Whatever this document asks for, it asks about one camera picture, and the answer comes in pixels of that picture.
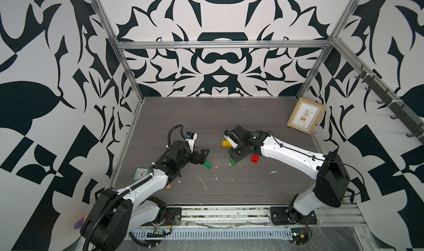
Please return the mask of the dark green long lego brick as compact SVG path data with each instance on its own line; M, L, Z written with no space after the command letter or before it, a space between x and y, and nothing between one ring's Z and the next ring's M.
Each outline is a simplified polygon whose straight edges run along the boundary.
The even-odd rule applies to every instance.
M203 165L204 165L206 168L208 168L208 169L211 169L211 168L212 168L212 163L211 163L211 162L209 162L209 161L206 161Z

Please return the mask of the red square lego brick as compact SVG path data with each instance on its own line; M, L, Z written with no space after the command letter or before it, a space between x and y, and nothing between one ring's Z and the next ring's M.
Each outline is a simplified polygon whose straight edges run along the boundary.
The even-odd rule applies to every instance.
M258 161L259 161L259 155L253 155L252 158L251 158L251 161L253 163L258 163Z

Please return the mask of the yellow curved lego brick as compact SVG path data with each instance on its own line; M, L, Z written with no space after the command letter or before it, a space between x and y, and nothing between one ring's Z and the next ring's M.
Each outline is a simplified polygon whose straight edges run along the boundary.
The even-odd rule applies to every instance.
M229 141L222 141L222 147L232 147Z

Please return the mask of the dark green wide lego brick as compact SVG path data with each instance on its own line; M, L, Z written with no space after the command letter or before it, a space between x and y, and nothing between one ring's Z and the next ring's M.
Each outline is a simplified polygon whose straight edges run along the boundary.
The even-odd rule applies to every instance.
M229 162L230 162L230 165L233 166L233 167L235 167L237 165L237 162L232 158L230 158Z

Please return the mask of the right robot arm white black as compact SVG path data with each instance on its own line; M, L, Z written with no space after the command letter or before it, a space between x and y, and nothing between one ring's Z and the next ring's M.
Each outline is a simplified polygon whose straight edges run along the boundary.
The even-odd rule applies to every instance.
M349 165L337 153L311 152L279 140L271 132L250 132L239 125L225 130L224 137L231 144L229 154L236 162L249 155L263 156L285 163L315 181L309 189L296 194L289 206L270 209L273 224L316 224L315 210L342 205L351 178Z

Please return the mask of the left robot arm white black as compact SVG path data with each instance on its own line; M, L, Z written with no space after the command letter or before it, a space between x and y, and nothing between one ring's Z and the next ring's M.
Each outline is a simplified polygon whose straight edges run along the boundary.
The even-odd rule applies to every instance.
M159 219L166 205L153 194L170 185L187 164L206 163L210 150L195 151L193 143L169 143L147 176L125 188L103 191L81 227L80 234L85 239L82 249L87 251L92 245L95 251L114 251L128 233Z

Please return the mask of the small teal alarm clock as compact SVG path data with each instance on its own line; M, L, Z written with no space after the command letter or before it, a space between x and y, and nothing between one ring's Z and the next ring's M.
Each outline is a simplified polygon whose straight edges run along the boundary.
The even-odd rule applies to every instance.
M149 174L150 174L150 169L149 168L138 168L135 171L134 180L135 181L140 180L140 179L142 179L143 177L145 177L145 176L147 176Z

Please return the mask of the wooden framed picture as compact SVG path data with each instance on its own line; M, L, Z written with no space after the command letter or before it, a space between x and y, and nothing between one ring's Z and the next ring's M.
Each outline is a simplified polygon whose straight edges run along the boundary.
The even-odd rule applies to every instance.
M325 105L301 97L297 101L287 126L310 135L325 108Z

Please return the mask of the small circuit board left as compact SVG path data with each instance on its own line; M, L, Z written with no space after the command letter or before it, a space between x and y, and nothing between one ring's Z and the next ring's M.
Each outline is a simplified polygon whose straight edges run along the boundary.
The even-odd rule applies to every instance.
M152 232L146 234L147 238L165 238L172 233L172 227L168 226L168 231L163 228L155 227Z

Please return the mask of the small circuit board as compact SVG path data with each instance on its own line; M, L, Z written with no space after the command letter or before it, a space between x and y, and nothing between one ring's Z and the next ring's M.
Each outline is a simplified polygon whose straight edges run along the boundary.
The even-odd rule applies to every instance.
M163 228L155 227L152 232L146 234L147 238L165 238L172 233L172 227L168 226L168 231Z
M303 246L311 240L312 231L309 227L292 228L290 241L294 245Z

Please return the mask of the small circuit board right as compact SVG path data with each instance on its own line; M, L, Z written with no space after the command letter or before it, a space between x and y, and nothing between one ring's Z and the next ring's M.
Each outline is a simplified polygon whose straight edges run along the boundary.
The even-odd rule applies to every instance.
M311 240L312 231L309 227L292 228L290 241L294 245L303 246Z

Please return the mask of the orange purple object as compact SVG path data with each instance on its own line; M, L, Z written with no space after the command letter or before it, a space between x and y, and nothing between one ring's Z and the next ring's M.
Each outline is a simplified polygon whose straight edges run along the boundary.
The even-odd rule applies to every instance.
M74 224L74 230L80 230L80 229L82 228L83 224L85 223L86 218L87 218L87 217L82 218L82 219L80 219L79 221L77 221L77 222Z

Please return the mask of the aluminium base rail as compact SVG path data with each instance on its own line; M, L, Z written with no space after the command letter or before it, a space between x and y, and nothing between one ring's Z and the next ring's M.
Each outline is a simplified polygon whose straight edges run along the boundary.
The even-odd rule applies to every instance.
M180 212L176 222L203 226L271 225L274 219L271 208L284 210L286 205L171 205ZM365 219L356 205L344 204L339 208L321 207L311 215L310 225L321 227L366 226Z

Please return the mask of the wall hook rail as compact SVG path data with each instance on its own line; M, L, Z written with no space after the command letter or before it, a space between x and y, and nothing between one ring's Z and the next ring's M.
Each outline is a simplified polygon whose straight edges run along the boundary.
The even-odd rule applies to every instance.
M361 73L356 76L356 80L362 80L367 87L366 92L373 92L379 100L377 104L383 105L391 110L392 120L400 120L410 131L406 134L408 138L416 138L424 145L424 121L402 100L397 94L388 87L382 79L375 73L369 72L364 64L360 67Z

